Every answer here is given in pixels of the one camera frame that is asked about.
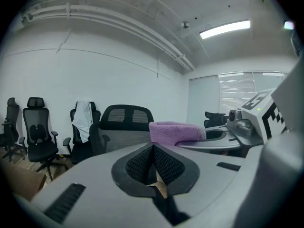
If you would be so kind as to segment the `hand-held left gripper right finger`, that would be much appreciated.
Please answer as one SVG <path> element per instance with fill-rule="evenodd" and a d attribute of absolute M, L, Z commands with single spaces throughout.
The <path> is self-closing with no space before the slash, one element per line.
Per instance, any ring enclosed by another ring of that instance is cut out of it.
<path fill-rule="evenodd" d="M 153 164 L 167 187 L 174 226 L 232 226 L 240 201 L 228 188 L 244 160 L 153 144 Z"/>

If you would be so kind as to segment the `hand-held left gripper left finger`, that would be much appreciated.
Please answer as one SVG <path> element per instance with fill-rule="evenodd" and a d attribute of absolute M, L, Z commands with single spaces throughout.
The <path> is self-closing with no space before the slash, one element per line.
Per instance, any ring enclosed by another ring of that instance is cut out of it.
<path fill-rule="evenodd" d="M 44 187 L 32 205 L 43 212 L 70 184 L 80 183 L 86 188 L 64 220 L 66 228 L 172 227 L 152 199 L 130 196 L 113 181 L 113 164 L 143 146 L 141 143 L 80 162 Z"/>

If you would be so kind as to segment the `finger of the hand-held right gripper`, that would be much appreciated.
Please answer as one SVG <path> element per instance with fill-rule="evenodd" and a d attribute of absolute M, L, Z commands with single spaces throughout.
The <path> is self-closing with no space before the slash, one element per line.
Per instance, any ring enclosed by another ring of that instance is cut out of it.
<path fill-rule="evenodd" d="M 176 146 L 198 152 L 231 151 L 241 147 L 237 138 L 228 130 L 207 130 L 206 137 L 201 141 L 179 142 Z"/>
<path fill-rule="evenodd" d="M 228 128 L 226 127 L 226 125 L 221 125 L 221 126 L 214 126 L 214 127 L 209 127 L 209 128 L 205 128 L 205 132 L 206 133 L 211 133 L 211 132 L 228 132 Z"/>

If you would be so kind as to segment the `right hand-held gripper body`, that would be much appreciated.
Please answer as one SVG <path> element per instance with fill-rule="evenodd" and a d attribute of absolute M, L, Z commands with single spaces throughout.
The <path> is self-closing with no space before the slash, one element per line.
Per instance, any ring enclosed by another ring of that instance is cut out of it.
<path fill-rule="evenodd" d="M 259 91 L 240 108 L 230 110 L 226 126 L 242 146 L 263 145 L 287 130 L 272 98 L 275 90 Z"/>

